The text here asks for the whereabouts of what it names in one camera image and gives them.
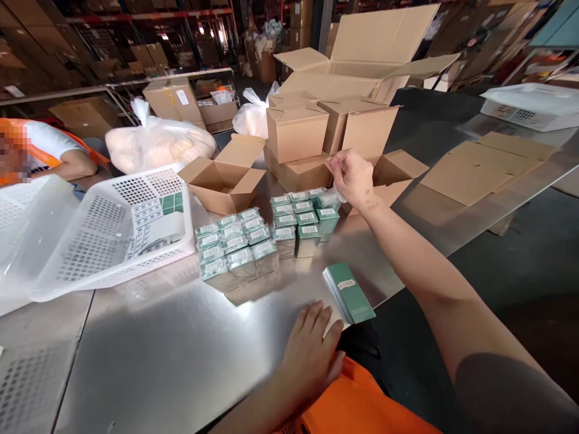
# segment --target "white plastic basket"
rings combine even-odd
[[[89,189],[72,224],[44,267],[33,301],[49,301],[73,291],[109,288],[195,251],[187,185],[176,163],[102,181]],[[131,208],[182,193],[185,233],[173,244],[125,261],[133,240]]]
[[[517,84],[501,89],[509,92],[515,91],[552,96],[565,94],[567,97],[571,95],[571,98],[574,100],[579,99],[579,90],[549,86],[541,83]],[[481,113],[541,132],[579,127],[579,113],[562,116],[546,113],[544,107],[542,107],[539,102],[534,107],[520,108],[487,99],[482,105]]]
[[[0,316],[30,302],[78,205],[73,186],[57,175],[0,189]]]

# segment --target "white plastic bag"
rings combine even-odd
[[[149,115],[149,103],[131,101],[141,127],[115,128],[105,135],[111,162],[130,175],[169,164],[211,158],[217,148],[213,136],[190,122]]]
[[[248,103],[241,106],[237,115],[233,118],[233,129],[236,133],[246,136],[257,136],[267,139],[267,121],[265,109],[270,106],[270,95],[279,93],[279,84],[274,81],[267,94],[265,102],[261,101],[251,87],[243,91],[243,96]]]

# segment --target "box stack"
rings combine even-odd
[[[258,208],[231,214],[196,234],[201,279],[221,292],[274,276],[279,269],[277,245]]]

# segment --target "orange vest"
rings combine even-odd
[[[26,153],[29,153],[33,156],[36,160],[40,161],[42,164],[47,165],[48,167],[55,168],[62,162],[53,157],[50,154],[38,149],[34,146],[33,143],[30,142],[26,138],[26,131],[25,125],[29,122],[29,119],[8,119],[8,118],[0,118],[0,132],[4,135],[4,140],[9,140],[9,143],[15,146]],[[59,130],[69,136],[72,140],[77,142],[83,149],[86,150],[89,158],[97,165],[97,166],[105,166],[107,167],[110,160],[105,157],[104,155],[98,153],[92,148],[89,148],[81,139],[75,136],[68,131]],[[17,174],[7,174],[7,177],[0,178],[0,185],[9,184],[17,182]]]
[[[345,357],[342,373],[283,434],[440,434],[407,408],[388,398],[374,377]]]

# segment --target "person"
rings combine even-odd
[[[108,164],[78,137],[44,122],[0,118],[0,144],[0,186],[48,174],[73,181]]]
[[[354,151],[328,161],[334,185],[367,221],[422,308],[473,430],[577,433],[579,407],[484,304],[460,272],[374,194],[372,165]],[[386,397],[371,375],[335,352],[343,328],[331,308],[304,308],[273,375],[210,431],[437,433]]]

